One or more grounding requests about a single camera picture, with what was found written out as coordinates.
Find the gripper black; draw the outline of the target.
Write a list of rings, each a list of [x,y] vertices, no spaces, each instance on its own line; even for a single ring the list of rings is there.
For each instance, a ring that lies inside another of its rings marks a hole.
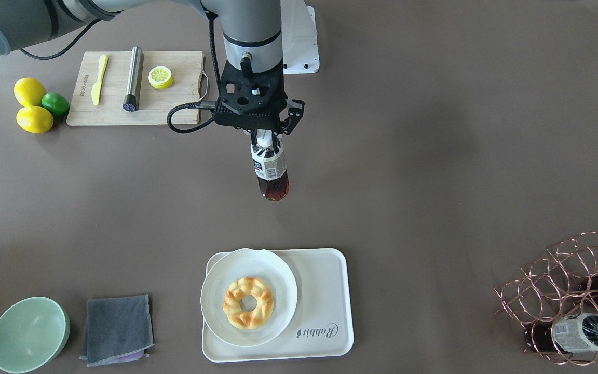
[[[302,120],[305,109],[304,100],[286,99],[287,118],[278,123],[278,133],[272,132],[272,149],[280,152],[282,135],[289,135]],[[251,151],[259,151],[258,130],[251,130]]]

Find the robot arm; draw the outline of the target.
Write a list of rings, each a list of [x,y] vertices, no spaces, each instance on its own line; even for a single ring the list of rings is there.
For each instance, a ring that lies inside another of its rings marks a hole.
[[[284,87],[284,24],[280,1],[180,1],[209,24],[210,55],[218,97],[183,103],[166,122],[178,134],[216,123],[249,133],[253,146],[280,147],[302,120],[303,100]],[[0,1],[0,57],[76,30],[111,23],[151,1]]]

